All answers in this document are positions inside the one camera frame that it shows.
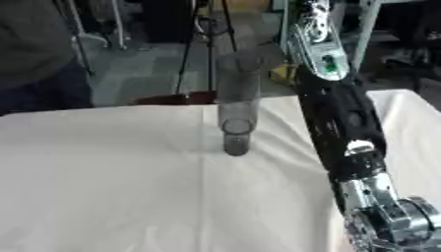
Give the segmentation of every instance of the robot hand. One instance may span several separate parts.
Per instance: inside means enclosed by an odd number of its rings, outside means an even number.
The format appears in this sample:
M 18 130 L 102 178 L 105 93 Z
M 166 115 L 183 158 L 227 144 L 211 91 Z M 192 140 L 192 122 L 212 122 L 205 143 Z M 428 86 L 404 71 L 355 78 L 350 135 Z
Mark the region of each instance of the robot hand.
M 355 251 L 425 251 L 441 244 L 441 215 L 423 199 L 399 199 L 371 100 L 349 74 L 329 0 L 300 5 L 288 37 L 296 86 L 317 154 L 328 170 Z

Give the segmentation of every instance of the white cloth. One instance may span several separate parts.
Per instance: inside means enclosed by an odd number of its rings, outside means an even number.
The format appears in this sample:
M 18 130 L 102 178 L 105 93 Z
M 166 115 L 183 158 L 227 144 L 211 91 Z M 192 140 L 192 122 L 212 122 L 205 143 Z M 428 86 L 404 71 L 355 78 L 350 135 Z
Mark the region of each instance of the white cloth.
M 441 209 L 441 115 L 372 93 L 402 197 Z M 245 157 L 215 106 L 0 118 L 0 252 L 351 251 L 296 97 L 261 102 Z

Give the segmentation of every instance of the dark sweater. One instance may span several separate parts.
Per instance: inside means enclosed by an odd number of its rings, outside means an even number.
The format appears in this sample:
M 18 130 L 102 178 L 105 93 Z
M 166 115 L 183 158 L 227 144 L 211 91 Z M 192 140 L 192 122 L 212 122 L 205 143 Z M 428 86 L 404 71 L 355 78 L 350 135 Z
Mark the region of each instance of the dark sweater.
M 0 90 L 47 78 L 73 57 L 52 0 L 0 0 Z

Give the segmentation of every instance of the tripod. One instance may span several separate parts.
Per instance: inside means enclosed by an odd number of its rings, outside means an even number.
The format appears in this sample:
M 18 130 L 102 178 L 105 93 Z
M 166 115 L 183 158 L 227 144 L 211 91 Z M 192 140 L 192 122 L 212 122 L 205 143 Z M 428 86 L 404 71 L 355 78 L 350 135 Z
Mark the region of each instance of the tripod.
M 89 74 L 89 76 L 93 76 L 95 72 L 91 68 L 91 64 L 89 63 L 88 55 L 86 54 L 86 50 L 83 45 L 83 41 L 80 38 L 80 31 L 75 26 L 74 17 L 72 14 L 72 9 L 69 6 L 68 3 L 66 3 L 64 0 L 55 0 L 54 4 L 58 11 L 60 12 L 61 17 L 66 22 L 66 25 L 69 28 L 69 31 L 71 31 L 72 36 L 76 40 L 78 44 L 78 49 L 80 51 L 81 60 L 83 62 L 83 66 L 86 69 L 86 72 Z
M 192 17 L 191 17 L 191 23 L 190 23 L 190 29 L 189 29 L 190 34 L 187 38 L 188 40 L 185 45 L 184 58 L 182 59 L 181 68 L 179 70 L 179 79 L 178 79 L 178 83 L 176 85 L 176 91 L 175 91 L 175 93 L 177 95 L 180 93 L 182 79 L 183 79 L 183 76 L 185 73 L 185 67 L 187 65 L 188 54 L 190 51 L 190 46 L 191 46 L 191 43 L 193 42 L 193 39 L 194 39 L 194 33 L 195 33 L 194 26 L 196 23 L 196 18 L 198 16 L 199 9 L 205 7 L 204 5 L 208 5 L 208 17 L 206 19 L 208 22 L 208 31 L 207 32 L 200 31 L 198 33 L 201 34 L 202 36 L 205 36 L 208 39 L 207 49 L 208 49 L 208 83 L 209 83 L 208 86 L 209 86 L 209 91 L 214 90 L 214 82 L 216 79 L 216 76 L 215 76 L 215 72 L 216 72 L 215 57 L 214 57 L 215 36 L 228 32 L 229 38 L 231 40 L 232 49 L 234 51 L 237 51 L 237 45 L 236 45 L 236 41 L 234 39 L 234 29 L 231 24 L 231 18 L 229 15 L 226 0 L 221 0 L 221 4 L 222 4 L 222 9 L 223 9 L 223 15 L 224 15 L 225 21 L 226 21 L 226 30 L 216 32 L 215 31 L 216 19 L 214 17 L 214 9 L 215 9 L 214 0 L 196 0 L 196 6 L 193 9 L 193 13 L 192 13 Z

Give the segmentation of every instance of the transparent cylinder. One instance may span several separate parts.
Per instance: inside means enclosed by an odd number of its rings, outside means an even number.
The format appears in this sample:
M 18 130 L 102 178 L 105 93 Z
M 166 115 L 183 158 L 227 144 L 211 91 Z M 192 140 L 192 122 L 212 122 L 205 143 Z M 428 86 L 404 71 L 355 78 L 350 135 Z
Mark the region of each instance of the transparent cylinder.
M 218 60 L 219 127 L 223 149 L 231 156 L 243 156 L 250 149 L 258 122 L 262 65 L 262 59 L 252 51 Z

